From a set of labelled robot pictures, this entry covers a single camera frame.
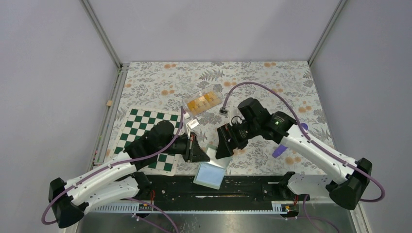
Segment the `green card holder wallet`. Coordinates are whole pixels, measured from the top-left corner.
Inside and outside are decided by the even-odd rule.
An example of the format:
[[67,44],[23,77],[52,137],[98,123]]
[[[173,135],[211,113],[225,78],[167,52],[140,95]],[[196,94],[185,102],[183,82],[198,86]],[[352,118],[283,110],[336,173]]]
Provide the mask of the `green card holder wallet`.
[[217,190],[220,189],[226,174],[226,169],[232,159],[231,157],[217,159],[216,153],[216,146],[208,145],[206,147],[206,154],[210,158],[210,161],[200,163],[198,172],[193,180],[194,184]]

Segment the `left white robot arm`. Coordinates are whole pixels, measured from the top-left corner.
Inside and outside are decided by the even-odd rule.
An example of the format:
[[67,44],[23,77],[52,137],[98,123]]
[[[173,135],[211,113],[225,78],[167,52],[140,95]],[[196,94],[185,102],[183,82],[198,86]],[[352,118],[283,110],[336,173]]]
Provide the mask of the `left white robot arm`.
[[137,197],[149,197],[150,182],[140,170],[159,154],[182,155],[187,163],[208,162],[196,133],[180,134],[169,121],[161,121],[123,148],[110,162],[71,180],[56,178],[49,186],[49,207],[60,229],[79,222],[92,208]]

